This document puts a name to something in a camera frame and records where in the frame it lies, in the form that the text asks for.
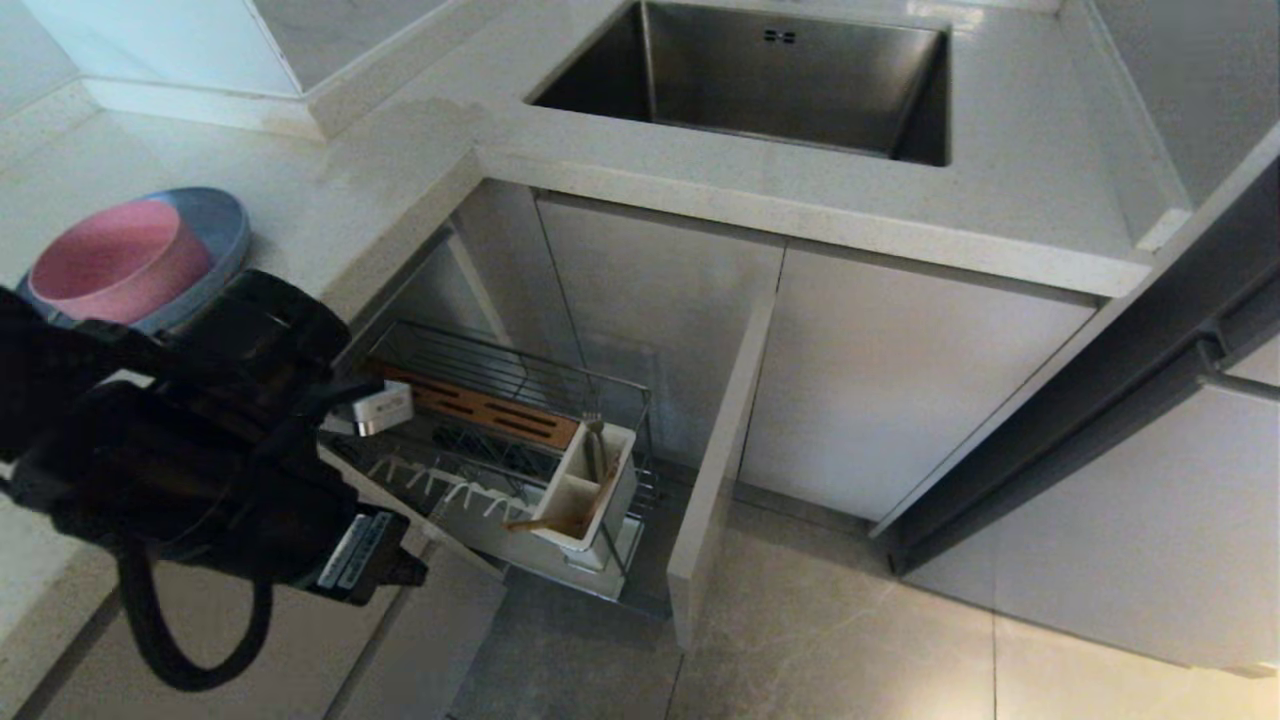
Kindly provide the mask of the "pink speckled bowl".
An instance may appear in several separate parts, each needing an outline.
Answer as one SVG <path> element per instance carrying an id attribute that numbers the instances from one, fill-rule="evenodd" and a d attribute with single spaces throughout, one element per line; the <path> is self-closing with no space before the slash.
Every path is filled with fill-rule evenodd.
<path id="1" fill-rule="evenodd" d="M 99 211 L 58 236 L 28 274 L 31 293 L 73 319 L 137 322 L 212 268 L 212 255 L 159 200 Z"/>

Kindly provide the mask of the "blue round plate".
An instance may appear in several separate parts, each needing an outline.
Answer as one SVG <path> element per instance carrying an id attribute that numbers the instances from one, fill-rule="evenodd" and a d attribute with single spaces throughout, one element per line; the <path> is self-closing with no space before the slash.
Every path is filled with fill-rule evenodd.
<path id="1" fill-rule="evenodd" d="M 168 190 L 128 202 L 138 200 L 159 200 L 177 208 L 212 255 L 212 268 L 209 273 L 177 299 L 131 324 L 110 322 L 128 325 L 145 334 L 156 334 L 189 320 L 242 268 L 251 245 L 250 217 L 237 197 L 209 187 Z M 73 319 L 36 299 L 28 287 L 29 270 L 9 292 L 22 310 L 31 313 L 40 322 L 60 328 L 70 328 L 77 322 L 86 320 Z"/>

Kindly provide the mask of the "metal fork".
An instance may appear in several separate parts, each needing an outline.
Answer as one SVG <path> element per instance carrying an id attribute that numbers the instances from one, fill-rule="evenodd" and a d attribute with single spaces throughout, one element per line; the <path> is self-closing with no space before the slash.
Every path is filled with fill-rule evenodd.
<path id="1" fill-rule="evenodd" d="M 599 411 L 585 411 L 582 415 L 582 425 L 586 432 L 584 452 L 588 459 L 590 478 L 593 483 L 603 488 L 605 480 L 608 479 L 607 446 L 604 438 L 605 423 Z"/>

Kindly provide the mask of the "beige pull-out cabinet front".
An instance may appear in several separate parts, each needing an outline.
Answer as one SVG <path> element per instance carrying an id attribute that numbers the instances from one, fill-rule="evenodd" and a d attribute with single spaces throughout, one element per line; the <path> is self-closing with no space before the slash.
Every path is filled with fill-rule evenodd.
<path id="1" fill-rule="evenodd" d="M 774 306 L 776 295 L 767 293 L 751 309 L 666 568 L 675 639 L 685 653 L 696 644 L 721 556 Z"/>

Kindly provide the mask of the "large beige drawer front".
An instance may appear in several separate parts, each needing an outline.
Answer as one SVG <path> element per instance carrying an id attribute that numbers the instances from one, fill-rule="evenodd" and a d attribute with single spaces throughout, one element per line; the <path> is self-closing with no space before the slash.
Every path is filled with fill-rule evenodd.
<path id="1" fill-rule="evenodd" d="M 250 620 L 247 582 L 170 562 L 155 568 L 165 619 L 197 664 L 224 660 Z M 214 691 L 161 683 L 134 647 L 116 598 L 90 621 L 15 717 L 19 720 L 320 720 L 402 587 L 365 607 L 274 589 L 269 638 L 255 662 Z"/>

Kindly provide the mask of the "small beige drawer front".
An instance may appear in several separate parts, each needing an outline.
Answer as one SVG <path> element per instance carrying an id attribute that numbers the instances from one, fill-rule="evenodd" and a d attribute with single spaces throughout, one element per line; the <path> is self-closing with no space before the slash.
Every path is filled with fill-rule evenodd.
<path id="1" fill-rule="evenodd" d="M 485 562 L 434 544 L 424 585 L 401 588 L 325 720 L 445 720 L 507 587 Z"/>

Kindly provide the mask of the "brown slotted wooden board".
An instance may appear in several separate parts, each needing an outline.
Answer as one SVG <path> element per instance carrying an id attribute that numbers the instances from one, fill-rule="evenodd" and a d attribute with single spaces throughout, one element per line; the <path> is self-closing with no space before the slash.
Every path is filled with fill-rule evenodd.
<path id="1" fill-rule="evenodd" d="M 384 380 L 408 386 L 413 406 L 420 413 L 463 421 L 543 448 L 566 451 L 581 427 L 576 419 L 410 372 L 383 360 L 367 359 L 360 368 Z"/>

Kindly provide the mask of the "white drip tray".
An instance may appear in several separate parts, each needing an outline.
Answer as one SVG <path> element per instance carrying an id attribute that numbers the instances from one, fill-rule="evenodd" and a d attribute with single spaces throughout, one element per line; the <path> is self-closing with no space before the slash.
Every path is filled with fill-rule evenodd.
<path id="1" fill-rule="evenodd" d="M 631 516 L 611 524 L 611 538 L 623 560 L 611 560 L 605 569 L 588 568 L 576 553 L 562 548 L 534 533 L 511 533 L 503 528 L 506 502 L 497 502 L 490 495 L 443 489 L 440 482 L 431 491 L 436 502 L 431 519 L 462 544 L 477 553 L 485 553 L 548 580 L 617 601 L 626 584 L 628 565 L 636 553 L 645 524 Z"/>

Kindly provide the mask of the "chopsticks bundle in holder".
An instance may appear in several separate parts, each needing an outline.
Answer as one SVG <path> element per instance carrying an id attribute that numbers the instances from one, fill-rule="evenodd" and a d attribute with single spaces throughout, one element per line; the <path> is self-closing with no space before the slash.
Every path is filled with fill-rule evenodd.
<path id="1" fill-rule="evenodd" d="M 604 480 L 600 483 L 595 496 L 591 500 L 590 506 L 588 507 L 588 511 L 581 518 L 580 539 L 584 543 L 589 542 L 593 523 L 595 521 L 596 515 L 607 507 L 609 493 L 612 491 L 613 484 L 614 484 L 614 478 L 607 471 Z"/>

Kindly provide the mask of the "white two-compartment cutlery holder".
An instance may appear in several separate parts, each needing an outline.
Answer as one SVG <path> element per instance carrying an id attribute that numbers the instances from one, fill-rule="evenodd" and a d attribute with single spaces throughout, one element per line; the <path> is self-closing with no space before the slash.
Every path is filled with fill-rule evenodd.
<path id="1" fill-rule="evenodd" d="M 576 553 L 590 569 L 603 570 L 611 560 L 620 564 L 620 551 L 611 538 L 611 524 L 627 516 L 637 478 L 632 451 L 636 433 L 623 427 L 605 423 L 607 470 L 614 478 L 607 507 L 593 523 L 589 542 L 580 539 L 580 523 L 599 488 L 591 482 L 584 452 L 586 439 L 581 425 L 562 456 L 539 505 L 532 511 L 532 533 L 562 548 Z"/>

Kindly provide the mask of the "narrow beige cabinet door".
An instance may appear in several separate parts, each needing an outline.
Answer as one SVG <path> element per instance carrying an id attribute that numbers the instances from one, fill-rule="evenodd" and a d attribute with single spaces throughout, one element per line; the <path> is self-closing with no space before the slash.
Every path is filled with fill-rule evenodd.
<path id="1" fill-rule="evenodd" d="M 655 455 L 695 468 L 785 241 L 563 193 L 536 208 L 586 368 L 646 387 Z"/>

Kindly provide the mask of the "wide beige cabinet door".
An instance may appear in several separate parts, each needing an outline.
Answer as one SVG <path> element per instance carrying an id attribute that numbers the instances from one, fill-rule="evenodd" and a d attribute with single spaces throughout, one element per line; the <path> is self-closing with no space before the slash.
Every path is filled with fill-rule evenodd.
<path id="1" fill-rule="evenodd" d="M 1096 309 L 1070 290 L 791 243 L 742 478 L 879 521 Z"/>

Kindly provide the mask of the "stainless steel sink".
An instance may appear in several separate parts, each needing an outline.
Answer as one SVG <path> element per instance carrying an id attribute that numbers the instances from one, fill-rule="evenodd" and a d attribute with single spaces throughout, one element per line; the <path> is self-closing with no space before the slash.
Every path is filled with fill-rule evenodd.
<path id="1" fill-rule="evenodd" d="M 536 108 L 946 167 L 943 29 L 639 0 Z"/>

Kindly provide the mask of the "white appliance front panel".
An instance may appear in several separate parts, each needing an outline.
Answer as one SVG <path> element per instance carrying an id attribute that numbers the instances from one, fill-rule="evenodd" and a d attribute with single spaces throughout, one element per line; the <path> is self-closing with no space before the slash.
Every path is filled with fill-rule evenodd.
<path id="1" fill-rule="evenodd" d="M 1196 389 L 905 582 L 1170 664 L 1280 667 L 1280 401 Z"/>

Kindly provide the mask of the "dark grey door frame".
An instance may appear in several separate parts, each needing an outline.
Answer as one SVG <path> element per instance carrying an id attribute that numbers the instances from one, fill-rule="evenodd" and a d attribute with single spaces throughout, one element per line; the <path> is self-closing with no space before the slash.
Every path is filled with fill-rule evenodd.
<path id="1" fill-rule="evenodd" d="M 1119 318 L 886 530 L 908 577 L 1280 337 L 1280 158 Z"/>

